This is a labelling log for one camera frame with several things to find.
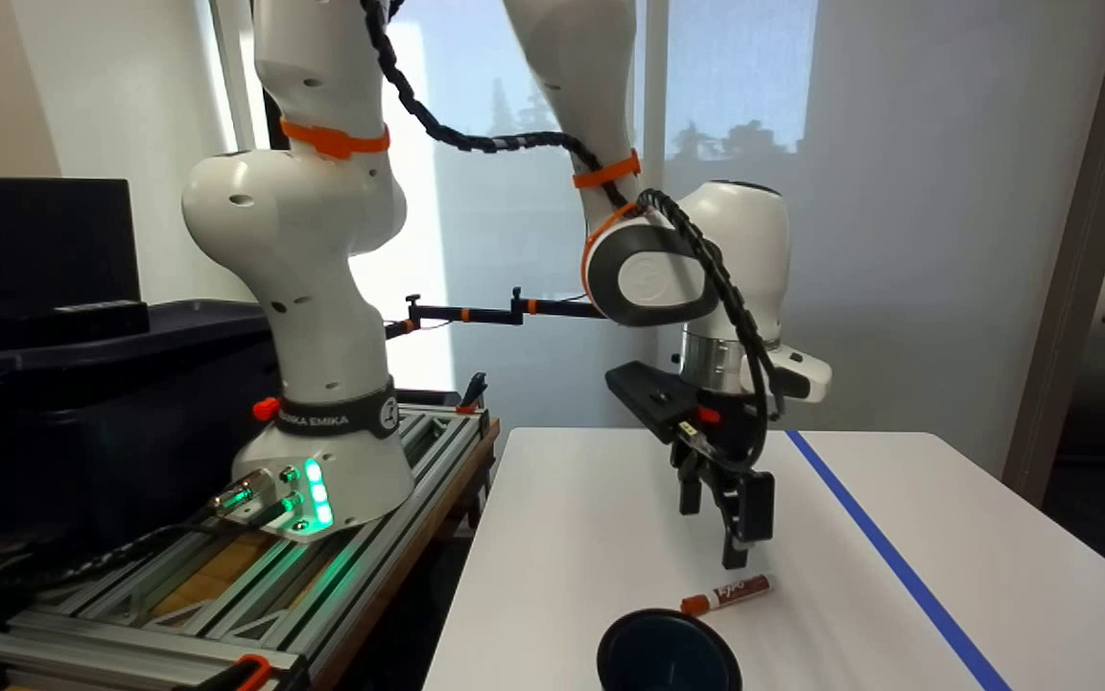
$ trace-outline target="orange ring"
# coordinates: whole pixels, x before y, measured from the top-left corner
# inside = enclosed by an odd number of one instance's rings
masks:
[[[333,128],[305,128],[305,122],[287,122],[287,120],[280,128],[292,142],[305,142],[305,145],[312,145],[333,161],[349,161],[353,153],[389,153],[391,148],[391,129],[383,129],[376,138],[353,138],[353,134],[333,129]]]
[[[632,213],[638,204],[627,204],[617,209],[611,209],[588,238],[585,238],[585,255],[579,255],[579,282],[585,291],[591,295],[591,282],[588,282],[588,255],[591,250],[620,221]]]
[[[576,189],[603,189],[603,184],[615,184],[615,180],[627,180],[627,176],[638,176],[638,171],[642,171],[642,161],[638,161],[638,148],[628,148],[628,157],[620,157],[620,161],[576,171]]]

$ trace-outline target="blue tape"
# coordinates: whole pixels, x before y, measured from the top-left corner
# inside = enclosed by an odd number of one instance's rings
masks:
[[[909,600],[930,615],[930,620],[939,629],[948,647],[970,666],[979,688],[986,691],[1010,691],[1007,674],[982,657],[982,647],[967,636],[967,629],[943,609],[943,604],[930,589],[930,582],[904,564],[904,556],[893,548],[893,542],[876,524],[876,518],[861,505],[861,500],[833,476],[825,455],[806,440],[806,432],[785,429],[792,445],[814,463],[822,485],[833,492],[833,500],[852,515],[861,533],[876,546],[876,551],[890,564],[890,573],[902,580]]]

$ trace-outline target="black monitor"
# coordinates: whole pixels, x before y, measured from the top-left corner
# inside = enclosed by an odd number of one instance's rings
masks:
[[[0,346],[85,302],[138,302],[128,180],[0,180]]]

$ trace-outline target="black cable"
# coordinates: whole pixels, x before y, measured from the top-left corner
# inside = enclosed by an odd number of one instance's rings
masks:
[[[85,582],[85,580],[95,580],[95,577],[106,577],[129,561],[143,561],[143,556],[154,556],[163,551],[166,546],[172,546],[183,529],[195,529],[201,523],[206,523],[214,509],[203,505],[195,509],[193,518],[183,523],[168,523],[168,524],[159,524],[133,542],[123,542],[106,551],[95,551],[81,564],[67,564],[67,566],[46,566],[46,573],[32,573],[28,561],[23,564],[12,564],[4,566],[4,586],[12,589],[55,589],[55,586],[73,586],[73,582]]]
[[[706,278],[710,286],[718,291],[728,321],[736,327],[736,336],[744,346],[744,362],[748,362],[748,373],[753,373],[753,387],[756,387],[756,408],[759,408],[759,418],[782,418],[782,391],[775,387],[775,362],[766,354],[766,346],[759,341],[759,328],[744,305],[744,295],[736,291],[728,270],[720,263],[720,252],[718,244],[693,226],[693,218],[659,189],[645,189],[638,194],[638,206],[650,206],[655,213],[665,213],[683,238],[691,238],[701,270],[706,270]]]
[[[368,28],[368,43],[376,49],[376,65],[379,71],[394,85],[399,104],[425,128],[431,138],[467,148],[467,153],[513,153],[513,148],[536,148],[536,145],[559,145],[569,153],[579,157],[585,170],[603,170],[603,161],[571,134],[563,129],[523,129],[523,134],[459,134],[454,128],[444,128],[412,88],[407,71],[399,69],[394,44],[389,39],[389,14],[379,8],[379,0],[361,0],[365,8],[365,28]],[[605,198],[615,206],[627,206],[628,198],[620,194],[617,184],[603,184]]]
[[[603,170],[599,157],[571,134],[563,129],[524,129],[524,134],[459,134],[454,128],[444,128],[412,88],[412,79],[403,75],[399,69],[399,58],[394,58],[394,44],[389,39],[389,14],[379,8],[379,0],[361,0],[365,8],[365,28],[368,28],[368,43],[376,49],[376,60],[379,60],[379,71],[394,85],[399,90],[399,104],[425,128],[431,138],[444,142],[444,145],[458,145],[458,148],[467,148],[467,153],[513,153],[513,148],[536,148],[536,145],[559,145],[569,148],[585,170]],[[628,198],[620,194],[617,184],[605,184],[603,189],[605,198],[615,206],[628,206]],[[659,189],[645,189],[638,194],[642,206],[652,206],[655,213],[665,213],[683,238],[691,238],[701,270],[706,270],[706,278],[710,286],[718,291],[728,321],[736,327],[736,336],[739,336],[739,349],[744,349],[744,362],[748,362],[748,373],[753,373],[753,399],[756,399],[756,413],[759,422],[770,422],[782,413],[782,391],[775,387],[775,362],[766,354],[766,346],[759,341],[756,332],[756,321],[753,314],[744,310],[744,295],[736,291],[728,270],[720,263],[720,252],[718,244],[691,221],[691,213],[673,198],[665,194]],[[753,445],[748,445],[748,455],[744,461],[756,461],[759,449],[764,449],[764,432],[766,426],[756,426],[753,432]]]

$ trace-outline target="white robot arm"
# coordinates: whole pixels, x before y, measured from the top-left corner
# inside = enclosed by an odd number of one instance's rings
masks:
[[[183,213],[195,243],[233,270],[270,310],[284,401],[243,449],[233,476],[250,518],[284,500],[273,529],[312,542],[389,515],[412,492],[391,440],[394,399],[379,314],[361,298],[349,252],[376,250],[403,221],[379,122],[376,0],[257,0],[257,71],[284,110],[292,153],[214,157],[193,171]],[[706,238],[674,235],[673,206],[642,204],[628,142],[632,0],[505,0],[523,49],[559,128],[599,157],[576,161],[585,198],[585,286],[627,327],[686,321],[683,381],[693,401],[724,410],[686,451],[756,461],[753,401],[782,391],[822,399],[829,366],[785,349],[785,209],[756,184],[706,184],[678,206]],[[766,367],[736,336],[728,305],[748,302]]]
[[[412,496],[383,321],[349,255],[399,235],[379,69],[357,0],[257,0],[257,75],[284,110],[287,148],[210,157],[183,190],[193,238],[270,314],[284,401],[238,451],[238,515],[316,542]]]

